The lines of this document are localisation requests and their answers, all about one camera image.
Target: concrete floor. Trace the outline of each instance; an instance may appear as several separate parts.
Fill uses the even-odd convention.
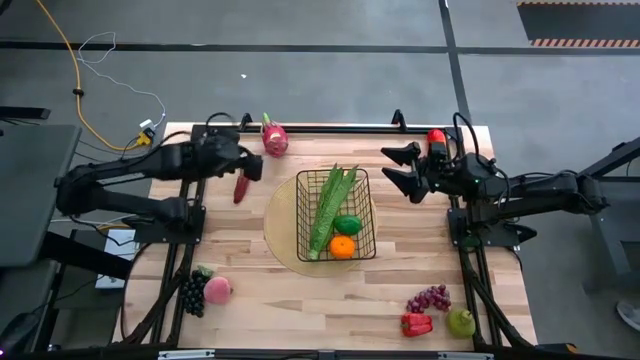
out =
[[[122,42],[445,45],[437,0],[46,3],[76,42],[115,31]],[[458,46],[528,45],[513,1],[448,4]],[[59,41],[33,1],[16,2],[0,20],[0,39]],[[460,56],[473,121],[490,127],[498,164],[512,175],[581,170],[638,136],[637,61],[633,56]],[[401,108],[410,123],[443,124],[457,110],[446,54],[114,52],[98,69],[157,93],[167,106],[168,121],[203,121],[216,111],[237,116],[267,111],[284,122],[387,123],[393,110]],[[84,68],[82,76],[85,116],[113,143],[125,144],[138,123],[158,118],[160,108],[153,99],[131,94]],[[49,123],[78,124],[66,51],[0,50],[0,79],[0,104],[47,107],[52,109]],[[86,131],[82,138],[99,145]],[[116,158],[84,145],[78,151]],[[80,157],[74,161],[86,162]],[[631,173],[638,172],[640,165],[633,164]],[[121,189],[145,194],[148,186],[134,183]],[[586,353],[639,357],[640,333],[618,319],[614,305],[621,297],[640,296],[614,291],[586,295],[582,290],[582,281],[597,271],[588,219],[558,213],[522,222],[539,231],[521,253],[539,342],[572,342]],[[54,227],[61,232],[69,228]],[[86,333],[74,340],[86,317],[82,312],[68,317],[68,327],[58,331],[65,345],[108,341],[99,331],[93,340]],[[104,317],[106,324],[113,314]]]

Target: red grapes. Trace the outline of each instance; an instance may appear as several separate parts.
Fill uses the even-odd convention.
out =
[[[423,313],[431,305],[440,311],[449,311],[451,298],[446,285],[432,286],[421,291],[407,302],[407,312]]]

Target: black wire basket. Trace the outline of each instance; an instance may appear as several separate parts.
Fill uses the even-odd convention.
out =
[[[376,241],[373,224],[369,175],[363,169],[356,172],[356,183],[349,191],[347,199],[340,205],[337,216],[355,215],[362,222],[362,229],[351,238],[356,243],[353,256],[349,259],[337,259],[328,250],[322,249],[318,259],[311,259],[311,227],[316,216],[318,199],[322,185],[329,178],[330,170],[301,171],[296,176],[296,228],[298,237],[298,259],[313,261],[368,260],[376,256]],[[333,235],[339,233],[334,229]]]

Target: wooden table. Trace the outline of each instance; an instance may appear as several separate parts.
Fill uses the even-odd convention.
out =
[[[169,123],[166,134],[190,131],[192,125]],[[483,155],[493,156],[488,128],[475,130]],[[383,166],[396,166],[380,154],[382,146],[404,146],[414,140],[424,146],[423,136],[292,134],[286,156],[265,157],[262,181],[250,185],[239,205],[232,203],[236,176],[208,180],[205,232],[193,267],[215,270],[231,281],[235,291],[229,304],[207,305],[202,319],[185,314],[180,347],[471,350],[471,340],[452,338],[444,325],[445,315],[434,309],[427,310],[434,318],[432,333],[413,339],[400,333],[399,316],[407,300],[430,285],[447,284],[454,306],[466,305],[459,256],[450,244],[445,220],[450,207],[447,197],[429,194],[422,204],[411,204],[380,171]],[[241,143],[264,153],[258,135],[243,134]],[[465,147],[471,150],[470,141]],[[377,206],[377,256],[336,278],[304,277],[271,254],[263,238],[264,210],[285,180],[301,170],[328,169],[336,161],[345,167],[359,164],[369,173]],[[179,182],[154,181],[150,196],[177,196],[179,186]],[[125,301],[127,331],[140,322],[158,296],[167,247],[151,245],[133,269]],[[521,334],[535,343],[518,261],[505,249],[489,248],[486,256],[497,303]],[[486,311],[476,299],[483,336],[489,341]],[[173,309],[172,300],[162,341]]]

